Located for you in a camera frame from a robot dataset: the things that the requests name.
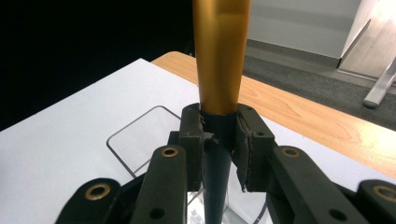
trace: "black rod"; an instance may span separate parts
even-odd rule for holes
[[[202,157],[205,223],[220,224],[230,173],[236,112],[230,115],[210,115],[201,111],[201,116],[204,132],[214,134],[210,140],[205,141]]]

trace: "wooden table edge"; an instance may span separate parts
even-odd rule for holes
[[[172,51],[153,64],[197,84],[196,61]],[[243,77],[239,102],[325,147],[396,178],[396,132]]]

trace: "gold tube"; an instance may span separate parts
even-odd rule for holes
[[[236,111],[250,0],[192,0],[201,110]]]

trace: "white table surface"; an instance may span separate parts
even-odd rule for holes
[[[156,105],[180,116],[184,106],[198,101],[196,85],[138,60],[0,132],[0,223],[53,223],[87,181],[130,181],[106,146],[109,136]],[[368,178],[396,184],[393,178],[263,119],[280,145],[304,149],[338,184],[356,189]],[[246,199],[241,194],[230,197],[232,203]]]

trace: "clear plastic piece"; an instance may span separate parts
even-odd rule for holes
[[[107,146],[131,176],[136,178],[147,171],[154,150],[166,145],[169,133],[178,131],[179,126],[180,118],[177,115],[163,106],[155,106],[111,135]],[[260,216],[264,198],[262,193],[242,192],[236,168],[232,165],[222,224],[267,223],[268,216]],[[205,224],[201,191],[188,192],[188,223]]]

